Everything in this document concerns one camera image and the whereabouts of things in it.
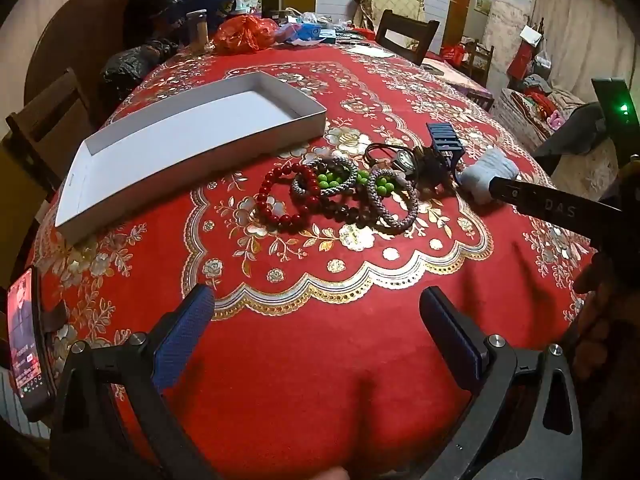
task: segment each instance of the floral tablecloth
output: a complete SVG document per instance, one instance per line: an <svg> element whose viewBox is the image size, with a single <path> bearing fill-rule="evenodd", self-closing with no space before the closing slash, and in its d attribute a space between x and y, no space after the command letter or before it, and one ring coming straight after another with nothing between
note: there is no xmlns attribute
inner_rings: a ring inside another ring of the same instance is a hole
<svg viewBox="0 0 640 480"><path fill-rule="evenodd" d="M33 248L44 305L63 298L68 306L54 366L62 370L78 338L117 345L149 330L195 283L206 283L217 298L214 322L166 400L212 464L243 479L304 478L339 463L384 469L441 437L467 398L420 321L423 288L439 285L486 332L541 348L580 307L572 275L588 259L588 244L511 206L478 209L461 196L422 202L415 224L395 237L319 215L297 234L261 225L252 208L274 166L341 153L363 168L370 142L428 142L428 122L453 124L467 164L500 146L520 178L548 184L500 124L397 57L340 46L178 54L110 121L257 70L325 105L324 136L212 174L78 247L52 227L54 203ZM215 117L210 124L215 135ZM276 184L269 201L277 214L292 210L286 186ZM405 213L397 196L386 203ZM124 399L122 389L116 395ZM125 402L122 412L130 421Z"/></svg>

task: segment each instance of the red plastic bag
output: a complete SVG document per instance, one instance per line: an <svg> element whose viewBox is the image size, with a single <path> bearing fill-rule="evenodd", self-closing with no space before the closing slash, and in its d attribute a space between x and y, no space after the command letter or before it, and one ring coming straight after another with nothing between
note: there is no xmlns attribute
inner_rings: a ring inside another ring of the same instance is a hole
<svg viewBox="0 0 640 480"><path fill-rule="evenodd" d="M443 46L440 49L440 55L453 66L460 66L465 57L465 47L460 44L456 46Z"/></svg>
<svg viewBox="0 0 640 480"><path fill-rule="evenodd" d="M219 54L247 54L269 48L274 43L278 25L268 18L261 20L250 14L226 20L213 36Z"/></svg>

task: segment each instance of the smartphone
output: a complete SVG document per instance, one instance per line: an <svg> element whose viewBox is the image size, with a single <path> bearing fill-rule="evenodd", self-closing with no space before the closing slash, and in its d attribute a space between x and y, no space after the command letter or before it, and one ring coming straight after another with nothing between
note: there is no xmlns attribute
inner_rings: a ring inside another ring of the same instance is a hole
<svg viewBox="0 0 640 480"><path fill-rule="evenodd" d="M53 408L55 389L40 323L37 270L29 267L7 291L11 366L22 410L36 422Z"/></svg>

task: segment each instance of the white box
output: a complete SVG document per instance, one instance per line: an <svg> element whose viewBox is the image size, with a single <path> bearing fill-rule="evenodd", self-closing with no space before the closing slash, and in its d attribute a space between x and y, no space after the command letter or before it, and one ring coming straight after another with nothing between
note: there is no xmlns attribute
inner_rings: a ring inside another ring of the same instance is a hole
<svg viewBox="0 0 640 480"><path fill-rule="evenodd" d="M87 138L60 196L56 228L74 244L213 172L324 133L326 108L253 72L149 105Z"/></svg>

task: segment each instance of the curtain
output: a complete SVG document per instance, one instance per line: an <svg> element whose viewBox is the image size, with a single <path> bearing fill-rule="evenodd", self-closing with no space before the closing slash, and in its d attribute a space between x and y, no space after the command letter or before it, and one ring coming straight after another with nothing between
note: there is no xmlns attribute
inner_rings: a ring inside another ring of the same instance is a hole
<svg viewBox="0 0 640 480"><path fill-rule="evenodd" d="M536 0L533 21L541 18L552 86L590 102L596 100L592 77L623 77L631 83L636 40L615 7L601 0Z"/></svg>

